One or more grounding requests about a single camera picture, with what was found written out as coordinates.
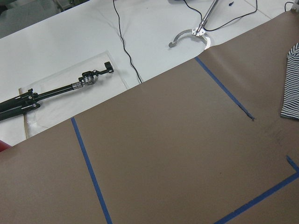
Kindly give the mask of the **navy white striped polo shirt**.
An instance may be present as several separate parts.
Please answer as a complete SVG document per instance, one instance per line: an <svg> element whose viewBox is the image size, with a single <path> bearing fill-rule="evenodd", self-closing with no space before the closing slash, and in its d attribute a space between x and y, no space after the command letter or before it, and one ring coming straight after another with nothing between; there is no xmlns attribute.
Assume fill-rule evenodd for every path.
<svg viewBox="0 0 299 224"><path fill-rule="evenodd" d="M287 54L286 76L281 117L299 119L299 43Z"/></svg>

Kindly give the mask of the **silver grabber claw tool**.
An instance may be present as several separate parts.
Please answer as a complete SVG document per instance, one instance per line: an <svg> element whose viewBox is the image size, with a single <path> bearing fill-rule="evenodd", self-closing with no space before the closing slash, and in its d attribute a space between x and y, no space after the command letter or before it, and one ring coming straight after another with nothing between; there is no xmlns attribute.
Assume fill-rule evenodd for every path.
<svg viewBox="0 0 299 224"><path fill-rule="evenodd" d="M169 48L175 47L177 45L177 42L179 40L179 38L184 35L184 34L192 34L193 36L196 36L198 38L201 38L202 41L205 43L205 48L204 50L210 48L211 46L211 39L210 37L206 34L206 31L204 29L204 26L206 25L209 16L211 15L212 11L214 10L215 6L217 5L218 0L213 0L211 6L209 7L209 9L207 10L205 16L203 17L203 19L201 20L200 24L198 27L193 28L193 29L187 29L184 31L181 31L180 33L178 33L174 40L172 42L169 43Z"/></svg>

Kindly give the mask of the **clear plastic sheet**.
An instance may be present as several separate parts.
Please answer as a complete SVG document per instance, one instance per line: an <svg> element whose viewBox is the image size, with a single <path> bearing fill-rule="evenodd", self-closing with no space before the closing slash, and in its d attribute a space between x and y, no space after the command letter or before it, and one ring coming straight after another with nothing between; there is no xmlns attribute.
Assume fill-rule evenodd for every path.
<svg viewBox="0 0 299 224"><path fill-rule="evenodd" d="M67 69L35 81L19 89L25 93L29 89L41 94L78 81L83 72L105 69L104 63L110 62L114 72L95 78L95 84L72 90L39 101L40 107L24 115L26 137L30 138L51 128L81 112L84 112L124 91L128 85L119 74L119 70L109 51L77 63Z"/></svg>

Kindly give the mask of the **black folded tripod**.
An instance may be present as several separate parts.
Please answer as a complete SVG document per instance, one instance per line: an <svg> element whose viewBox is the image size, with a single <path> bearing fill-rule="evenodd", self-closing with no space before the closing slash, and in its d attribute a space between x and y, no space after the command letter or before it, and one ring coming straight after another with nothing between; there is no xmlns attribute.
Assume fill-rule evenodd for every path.
<svg viewBox="0 0 299 224"><path fill-rule="evenodd" d="M41 94L33 92L33 89L29 89L27 92L19 96L1 102L0 120L9 119L12 117L26 114L32 110L36 110L40 107L40 104L38 103L38 101L40 100L44 100L69 91L80 89L86 85L95 84L94 77L114 72L114 69L110 62L105 62L104 66L106 69L102 71L93 70L82 73L82 76L78 78L78 82L54 90L50 90Z"/></svg>

